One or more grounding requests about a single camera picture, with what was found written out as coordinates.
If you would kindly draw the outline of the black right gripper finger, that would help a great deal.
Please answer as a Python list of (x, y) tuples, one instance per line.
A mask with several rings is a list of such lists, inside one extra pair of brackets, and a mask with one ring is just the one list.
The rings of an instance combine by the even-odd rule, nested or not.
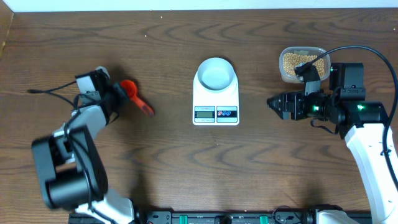
[(280, 119), (290, 119), (290, 112), (283, 102), (268, 102), (268, 107), (279, 116)]
[(267, 99), (268, 105), (279, 105), (279, 104), (286, 104), (289, 102), (290, 93), (281, 93), (276, 96)]

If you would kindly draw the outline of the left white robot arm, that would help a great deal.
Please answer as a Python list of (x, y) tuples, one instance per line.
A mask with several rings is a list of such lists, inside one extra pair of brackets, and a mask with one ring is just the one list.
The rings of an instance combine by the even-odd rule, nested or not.
[(40, 193), (50, 209), (89, 215), (103, 223), (132, 223), (132, 201), (108, 188), (94, 140), (128, 95), (104, 67), (75, 77), (79, 94), (71, 118), (51, 135), (32, 141)]

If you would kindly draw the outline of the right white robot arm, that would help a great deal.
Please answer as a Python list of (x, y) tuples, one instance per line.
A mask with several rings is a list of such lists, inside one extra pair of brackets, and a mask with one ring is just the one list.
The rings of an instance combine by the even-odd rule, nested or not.
[(361, 174), (373, 223), (397, 223), (397, 189), (388, 167), (397, 167), (392, 131), (382, 103), (366, 101), (362, 63), (333, 63), (330, 95), (314, 68), (303, 75), (304, 89), (267, 99), (281, 119), (329, 121), (351, 151)]

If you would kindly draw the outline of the red plastic measuring scoop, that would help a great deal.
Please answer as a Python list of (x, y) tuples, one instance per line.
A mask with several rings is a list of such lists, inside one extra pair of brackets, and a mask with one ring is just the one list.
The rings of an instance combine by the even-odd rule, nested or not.
[(134, 102), (144, 114), (150, 117), (155, 115), (154, 110), (139, 97), (139, 90), (134, 81), (123, 80), (119, 84), (124, 88), (129, 99)]

